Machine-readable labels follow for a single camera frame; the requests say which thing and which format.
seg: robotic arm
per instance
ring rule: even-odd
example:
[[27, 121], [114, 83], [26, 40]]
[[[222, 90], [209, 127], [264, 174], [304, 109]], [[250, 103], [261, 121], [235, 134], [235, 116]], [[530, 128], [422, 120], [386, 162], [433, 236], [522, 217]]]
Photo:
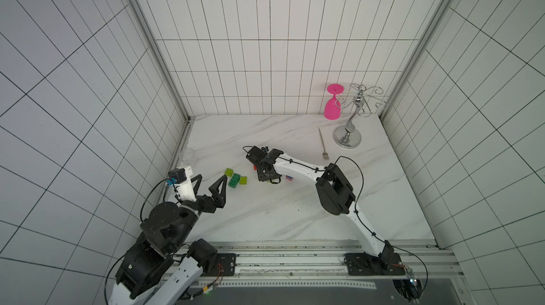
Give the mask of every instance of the robotic arm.
[[361, 247], [385, 270], [392, 262], [393, 248], [373, 229], [359, 208], [357, 208], [354, 188], [335, 164], [314, 165], [295, 159], [278, 149], [268, 150], [252, 147], [246, 158], [257, 167], [260, 181], [279, 179], [281, 175], [297, 178], [304, 183], [316, 186], [320, 203], [333, 215], [340, 215], [356, 234]]

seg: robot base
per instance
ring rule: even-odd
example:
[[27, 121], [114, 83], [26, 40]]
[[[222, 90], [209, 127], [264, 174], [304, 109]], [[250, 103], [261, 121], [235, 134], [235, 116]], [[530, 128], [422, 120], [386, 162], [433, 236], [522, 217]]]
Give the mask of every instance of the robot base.
[[[399, 254], [394, 253], [392, 261], [401, 261]], [[390, 265], [383, 269], [380, 259], [365, 253], [346, 253], [344, 262], [348, 267], [348, 275], [405, 275], [405, 269]]]

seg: stand base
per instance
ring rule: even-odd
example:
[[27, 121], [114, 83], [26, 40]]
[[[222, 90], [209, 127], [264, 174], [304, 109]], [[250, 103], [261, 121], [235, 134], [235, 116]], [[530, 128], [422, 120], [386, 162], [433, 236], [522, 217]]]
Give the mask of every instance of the stand base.
[[353, 149], [360, 145], [361, 134], [358, 130], [348, 133], [344, 125], [341, 125], [333, 131], [333, 139], [335, 139], [335, 143], [338, 145], [346, 149]]

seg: clear plastic cup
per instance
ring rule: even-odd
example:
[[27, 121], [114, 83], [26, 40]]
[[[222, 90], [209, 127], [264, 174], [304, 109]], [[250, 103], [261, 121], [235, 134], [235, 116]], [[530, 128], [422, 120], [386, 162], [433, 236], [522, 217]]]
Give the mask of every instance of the clear plastic cup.
[[181, 150], [178, 158], [182, 165], [191, 165], [192, 167], [199, 162], [197, 154], [190, 147]]

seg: chrome stand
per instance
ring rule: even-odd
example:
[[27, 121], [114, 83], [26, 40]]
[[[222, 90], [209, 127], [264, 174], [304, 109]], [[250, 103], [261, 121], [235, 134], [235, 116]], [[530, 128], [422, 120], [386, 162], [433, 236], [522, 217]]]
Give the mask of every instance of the chrome stand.
[[[382, 93], [384, 93], [382, 88], [377, 86], [372, 86], [367, 88], [365, 85], [356, 85], [354, 83], [351, 83], [350, 86], [358, 90], [357, 92], [346, 92], [346, 93], [356, 93], [356, 95], [354, 96], [354, 99], [351, 101], [351, 104], [353, 103], [354, 105], [356, 105], [356, 111], [352, 113], [350, 118], [346, 121], [345, 125], [339, 126], [337, 129], [335, 129], [335, 131], [333, 131], [333, 138], [335, 139], [335, 142], [346, 149], [353, 149], [357, 147], [358, 145], [360, 145], [361, 143], [361, 134], [358, 130], [356, 130], [356, 126], [352, 124], [352, 120], [354, 119], [356, 115], [358, 115], [359, 117], [365, 118], [371, 114], [371, 113], [365, 113], [365, 109], [364, 109], [365, 106], [367, 106], [367, 109], [369, 109], [369, 111], [371, 111], [371, 109], [369, 108], [369, 105], [365, 101], [364, 97], [370, 97], [370, 98], [375, 98], [379, 100], [379, 102], [376, 103], [376, 107], [378, 110], [383, 110], [386, 106], [385, 101], [364, 93], [365, 91], [369, 89], [374, 89], [373, 93], [375, 93], [376, 95], [381, 95]], [[348, 107], [348, 105], [340, 106], [339, 104], [337, 105], [337, 107], [340, 109], [345, 109], [346, 107]]]

